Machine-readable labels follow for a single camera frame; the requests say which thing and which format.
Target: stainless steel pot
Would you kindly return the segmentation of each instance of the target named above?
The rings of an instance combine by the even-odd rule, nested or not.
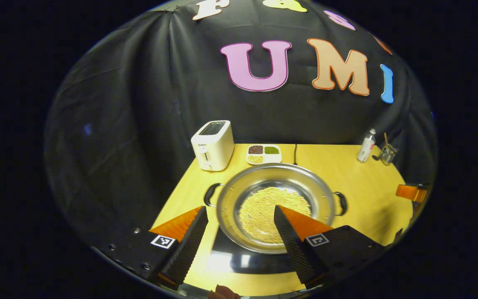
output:
[[[216,206],[210,203],[215,188],[224,186]],[[311,206],[311,217],[330,225],[334,218],[333,193],[340,198],[342,216],[347,211],[346,198],[339,192],[331,192],[328,185],[316,174],[306,168],[286,163],[261,164],[235,175],[226,185],[216,183],[209,187],[204,203],[217,208],[217,219],[222,231],[233,242],[254,252],[266,254],[286,253],[283,243],[264,243],[249,237],[241,228],[239,208],[244,200],[257,191],[268,187],[278,187],[295,191],[303,196]]]

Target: orange object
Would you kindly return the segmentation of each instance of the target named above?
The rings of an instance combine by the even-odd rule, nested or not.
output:
[[[326,231],[333,229],[333,227],[330,227],[329,225],[296,212],[295,210],[291,210],[290,208],[285,208],[284,206],[279,206],[279,208],[281,208],[281,212],[283,212],[290,225],[293,226],[294,231],[298,237],[300,237],[302,242],[306,237],[317,235],[319,233],[325,233]]]
[[[178,240],[178,242],[182,242],[186,231],[188,231],[191,223],[195,220],[195,217],[199,213],[202,206],[198,208],[194,208],[189,212],[185,212],[184,214],[177,216],[166,223],[162,223],[149,231],[151,233],[157,233],[158,235],[166,236],[169,238],[174,238]]]
[[[399,185],[398,189],[396,190],[397,196],[404,197],[418,203],[423,202],[426,194],[427,190],[425,189],[418,189],[417,187],[407,185]]]

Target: pasta in pot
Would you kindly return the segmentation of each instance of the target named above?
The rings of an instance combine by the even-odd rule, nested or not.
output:
[[[239,209],[239,221],[247,236],[264,243],[283,243],[274,224],[276,205],[311,217],[310,205],[303,196],[276,187],[262,189],[245,199]]]

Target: wooden table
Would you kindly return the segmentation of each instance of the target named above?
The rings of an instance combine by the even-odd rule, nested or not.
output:
[[[162,224],[175,216],[198,206],[203,206],[207,188],[216,182],[225,184],[235,174],[251,167],[245,160],[250,144],[236,144],[228,167],[221,172],[206,172],[193,161],[163,206],[153,226]],[[293,163],[294,144],[278,144],[283,163]],[[366,163],[357,161],[360,145],[298,145],[296,163],[320,176],[332,191],[343,193],[348,202],[347,213],[336,216],[334,228],[350,225],[382,245],[393,242],[401,228],[404,230],[412,217],[412,203],[395,195],[399,184],[404,184],[393,164],[385,166],[370,157]],[[374,146],[372,155],[380,152]],[[216,203],[222,187],[211,198]],[[336,214],[340,213],[338,197]],[[296,272],[283,274],[236,274],[219,272],[207,267],[207,258],[218,231],[215,208],[207,207],[208,223],[197,255],[184,283],[206,290],[216,285],[231,288],[241,296],[266,296],[289,293],[304,289]]]

